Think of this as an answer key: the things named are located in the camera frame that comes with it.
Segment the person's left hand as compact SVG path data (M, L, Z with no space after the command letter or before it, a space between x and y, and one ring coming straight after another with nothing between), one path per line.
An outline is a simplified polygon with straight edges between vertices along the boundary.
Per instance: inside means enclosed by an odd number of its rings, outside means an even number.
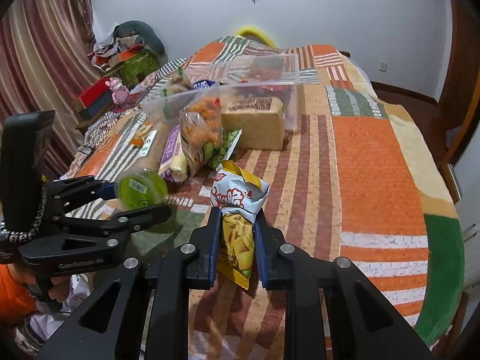
M25 285L35 285L37 283L34 273L20 263L10 264L8 270L13 280ZM59 276L50 279L52 287L49 289L49 297L52 300L63 302L70 294L71 276Z

